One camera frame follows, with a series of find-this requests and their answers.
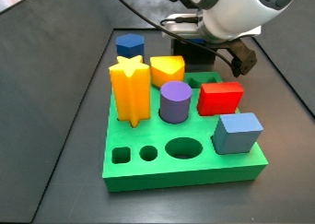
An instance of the green block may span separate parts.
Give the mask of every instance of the green block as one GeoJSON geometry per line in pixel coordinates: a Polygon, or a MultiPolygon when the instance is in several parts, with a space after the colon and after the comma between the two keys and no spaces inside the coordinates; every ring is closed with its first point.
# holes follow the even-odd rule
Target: green block
{"type": "Polygon", "coordinates": [[[216,73],[185,74],[193,95],[188,119],[168,124],[158,116],[160,91],[150,88],[150,119],[136,128],[117,120],[110,98],[102,179],[109,192],[254,180],[268,161],[254,143],[245,154],[217,155],[212,134],[218,116],[197,114],[198,85],[221,82],[216,73]]]}

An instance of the round hole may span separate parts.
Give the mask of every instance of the round hole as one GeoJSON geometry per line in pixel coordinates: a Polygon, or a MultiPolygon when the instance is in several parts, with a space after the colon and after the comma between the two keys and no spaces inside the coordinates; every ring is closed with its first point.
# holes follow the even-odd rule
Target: round hole
{"type": "Polygon", "coordinates": [[[152,146],[145,146],[140,150],[140,157],[144,161],[153,161],[157,157],[157,149],[152,146]]]}
{"type": "Polygon", "coordinates": [[[165,152],[174,159],[192,159],[201,152],[201,144],[188,137],[174,138],[165,144],[165,152]]]}

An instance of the black cable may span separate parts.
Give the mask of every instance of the black cable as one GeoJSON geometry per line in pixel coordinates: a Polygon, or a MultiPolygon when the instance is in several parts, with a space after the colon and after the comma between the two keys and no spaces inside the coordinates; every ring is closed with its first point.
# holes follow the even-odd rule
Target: black cable
{"type": "Polygon", "coordinates": [[[173,19],[173,18],[162,19],[162,20],[160,21],[160,25],[162,26],[164,23],[168,22],[168,21],[174,21],[174,19],[173,19]]]}
{"type": "Polygon", "coordinates": [[[176,17],[162,19],[160,25],[162,26],[165,22],[174,21],[176,23],[197,23],[197,16],[194,17],[176,17]]]}
{"type": "Polygon", "coordinates": [[[174,39],[177,39],[178,41],[182,41],[184,43],[188,43],[190,45],[194,45],[197,48],[204,49],[206,51],[209,51],[210,53],[213,53],[224,62],[225,64],[230,67],[230,69],[234,68],[234,66],[232,65],[232,63],[228,61],[228,59],[220,54],[217,53],[214,50],[206,48],[202,45],[198,45],[188,40],[185,40],[182,37],[177,36],[176,34],[173,34],[172,32],[169,32],[168,30],[162,29],[158,25],[156,25],[150,20],[148,20],[126,3],[124,0],[118,0],[121,4],[125,5],[125,7],[140,17],[142,18],[150,25],[152,27],[154,27],[157,30],[160,30],[161,32],[164,32],[166,35],[169,35],[170,37],[173,37],[174,39]]]}

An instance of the square hole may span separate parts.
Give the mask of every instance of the square hole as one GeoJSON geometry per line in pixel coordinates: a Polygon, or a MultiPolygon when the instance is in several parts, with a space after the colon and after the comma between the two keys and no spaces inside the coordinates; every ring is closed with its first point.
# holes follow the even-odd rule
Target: square hole
{"type": "Polygon", "coordinates": [[[114,164],[126,163],[130,161],[130,148],[129,147],[116,147],[112,150],[112,162],[114,164]]]}

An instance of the blue cube block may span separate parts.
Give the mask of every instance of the blue cube block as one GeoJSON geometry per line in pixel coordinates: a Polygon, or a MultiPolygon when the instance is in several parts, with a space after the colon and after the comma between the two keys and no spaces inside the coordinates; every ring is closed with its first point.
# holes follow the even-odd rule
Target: blue cube block
{"type": "Polygon", "coordinates": [[[144,37],[126,34],[116,38],[117,55],[133,58],[137,55],[144,57],[144,37]]]}
{"type": "Polygon", "coordinates": [[[260,121],[253,113],[236,113],[220,116],[212,136],[217,154],[249,152],[261,132],[260,121]]]}

